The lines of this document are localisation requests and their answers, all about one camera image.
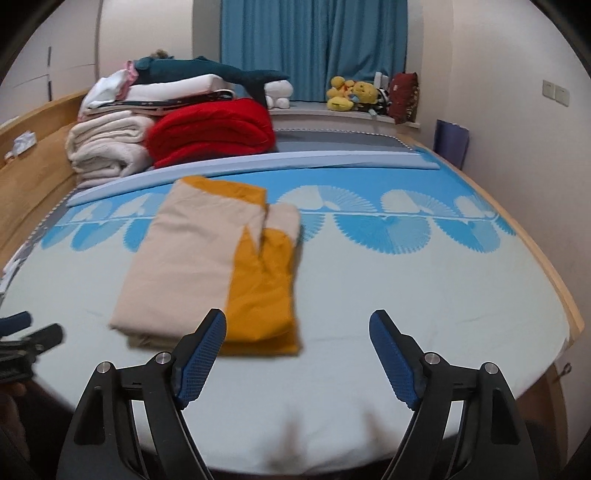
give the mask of folded cloth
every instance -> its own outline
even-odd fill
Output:
[[[66,154],[72,159],[85,143],[96,140],[139,143],[154,123],[151,118],[134,115],[129,110],[93,118],[72,127],[66,138]]]
[[[112,179],[121,175],[121,166],[119,164],[109,164],[107,167],[99,168],[92,171],[83,171],[79,173],[76,178],[78,182],[90,179]]]
[[[146,139],[156,168],[264,153],[274,144],[267,109],[250,98],[182,108],[162,119]]]
[[[293,205],[265,205],[256,186],[177,181],[135,254],[110,326],[134,345],[173,345],[210,308],[226,313],[228,355],[294,354]]]
[[[137,102],[123,100],[120,102],[109,102],[97,108],[87,108],[83,112],[84,119],[94,118],[105,115],[106,113],[119,112],[123,110],[141,115],[164,116],[172,113],[179,108],[189,105],[196,105],[205,102],[217,102],[223,100],[233,100],[235,94],[232,90],[217,90],[204,95],[192,95],[176,100],[164,100],[158,102]]]
[[[129,71],[118,70],[114,74],[101,78],[96,82],[82,99],[78,116],[87,108],[96,107],[103,103],[113,102],[129,78]]]
[[[209,74],[178,82],[132,85],[125,100],[128,102],[157,102],[193,95],[205,95],[217,90],[232,90],[232,85],[224,82],[217,75]]]
[[[84,178],[79,178],[77,180],[76,188],[79,190],[84,189],[91,189],[92,187],[99,187],[104,185],[105,183],[109,183],[110,181],[115,180],[117,177],[106,177],[106,178],[99,178],[99,179],[89,179],[85,180]]]
[[[84,175],[101,168],[120,168],[119,177],[126,177],[152,165],[145,147],[133,143],[95,140],[88,142],[70,157],[72,168]]]

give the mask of wooden bed frame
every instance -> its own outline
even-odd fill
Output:
[[[38,141],[35,147],[8,164],[0,160],[0,204],[4,205],[0,213],[0,265],[6,264],[52,208],[75,187],[74,172],[66,158],[64,144],[85,94],[86,91],[78,92],[49,102],[0,129],[1,159],[12,149],[14,139],[27,130],[35,132]],[[408,145],[422,146],[406,135],[397,134],[394,126],[389,127],[392,129],[390,134],[395,134]],[[489,193],[465,173],[451,168],[504,217],[536,258],[562,302],[570,325],[569,344],[572,344],[582,333],[584,321],[552,263]],[[519,398],[518,404],[525,418],[538,421],[555,433],[564,465],[567,454],[566,409],[554,365]]]

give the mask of blue gripper pad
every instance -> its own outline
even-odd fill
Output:
[[[369,318],[369,337],[396,397],[416,410],[427,384],[420,362],[423,351],[412,337],[400,333],[384,310]]]
[[[10,317],[0,318],[0,337],[6,337],[13,333],[20,332],[28,328],[33,323],[29,312],[21,312]]]
[[[212,309],[194,333],[185,335],[173,350],[172,387],[181,408],[197,399],[226,338],[226,317]]]

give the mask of white wall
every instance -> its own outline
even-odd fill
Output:
[[[407,72],[417,72],[421,130],[407,129],[428,147],[433,146],[435,123],[444,114],[452,69],[452,0],[408,0]]]
[[[96,81],[101,0],[64,0],[27,41],[0,86],[0,124]],[[51,47],[50,62],[48,49]]]
[[[103,0],[99,73],[109,76],[127,60],[159,48],[178,59],[220,57],[222,0]]]
[[[193,0],[103,0],[100,76],[159,48],[178,59],[193,57]]]
[[[465,171],[534,238],[591,319],[591,79],[530,0],[410,1],[424,12],[418,138],[432,143],[437,118],[470,129]],[[568,108],[542,97],[543,79],[570,91]],[[591,427],[590,329],[559,369],[566,361],[572,455]]]

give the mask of metal screw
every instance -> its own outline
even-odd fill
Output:
[[[170,355],[170,353],[162,352],[162,353],[159,353],[158,355],[156,355],[156,363],[160,364],[160,365],[164,365],[164,364],[167,364],[168,362],[170,362],[171,358],[172,358],[172,355]]]
[[[495,364],[488,362],[487,364],[484,364],[484,370],[486,370],[487,373],[494,375],[499,372],[499,367],[497,367]]]
[[[441,361],[441,357],[436,353],[428,353],[425,355],[425,361],[429,365],[437,365]]]
[[[96,371],[100,374],[104,374],[107,373],[110,368],[111,364],[109,362],[102,362],[98,367],[96,367]]]

